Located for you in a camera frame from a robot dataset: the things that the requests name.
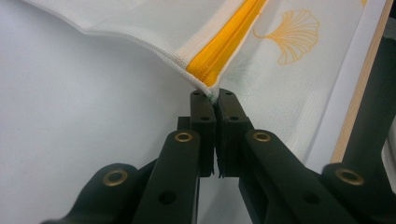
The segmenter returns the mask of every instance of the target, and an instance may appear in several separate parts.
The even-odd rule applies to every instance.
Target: white fabric
[[[293,11],[297,17],[301,8],[310,12],[305,24],[319,22],[318,43],[310,51],[298,61],[282,64],[277,61],[282,55],[278,44],[259,39],[250,31],[221,85],[235,91],[255,127],[278,135],[303,160],[360,20],[362,5],[355,0],[269,1],[254,30],[269,35],[282,23],[285,12]]]
[[[63,18],[84,34],[114,35],[158,54],[207,95],[187,64],[241,6],[243,0],[26,0]]]
[[[222,85],[237,93],[256,127],[277,134],[301,160],[363,9],[361,0],[270,0],[218,82],[207,87],[186,66],[242,0],[26,1],[84,33],[121,36],[153,50],[208,95],[216,97],[224,78]]]

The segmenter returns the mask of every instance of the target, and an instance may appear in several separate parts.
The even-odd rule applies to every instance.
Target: yellow zipper
[[[219,73],[245,37],[266,0],[246,0],[218,34],[191,60],[187,71],[206,84],[216,83]]]

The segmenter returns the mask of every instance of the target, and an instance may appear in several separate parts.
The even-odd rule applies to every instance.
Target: screw hole
[[[254,133],[253,138],[259,142],[271,141],[271,135],[269,135],[268,133]]]
[[[190,140],[192,139],[192,135],[190,133],[178,133],[175,136],[175,139],[178,142],[190,142]]]
[[[173,191],[164,191],[158,197],[158,201],[162,204],[171,204],[176,200],[176,194]]]
[[[312,203],[312,204],[320,203],[320,198],[316,194],[311,193],[311,192],[304,194],[303,198],[306,203]]]
[[[354,185],[360,186],[364,184],[364,179],[361,175],[357,174],[356,172],[346,169],[346,168],[339,168],[335,171],[335,175],[341,179],[342,181]]]
[[[103,177],[103,183],[109,187],[115,187],[122,184],[128,178],[128,173],[122,169],[109,171]]]

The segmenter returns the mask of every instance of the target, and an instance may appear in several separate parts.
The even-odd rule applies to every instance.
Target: orange ginkgo pattern
[[[269,35],[259,35],[258,38],[275,41],[282,55],[279,64],[294,63],[300,60],[318,43],[318,29],[320,22],[307,9],[287,11],[282,14],[282,22]]]

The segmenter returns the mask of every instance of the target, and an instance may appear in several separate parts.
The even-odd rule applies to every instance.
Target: metal grommet
[[[122,184],[128,178],[128,173],[122,169],[109,171],[103,177],[103,183],[109,187],[115,187]]]
[[[341,179],[342,181],[354,185],[360,186],[364,184],[364,179],[361,175],[357,174],[356,172],[346,169],[346,168],[339,168],[335,171],[335,175]]]
[[[190,142],[190,140],[192,139],[192,135],[190,133],[178,133],[175,136],[175,139],[178,142]]]
[[[269,135],[268,133],[254,133],[253,138],[259,142],[271,141],[271,135]]]

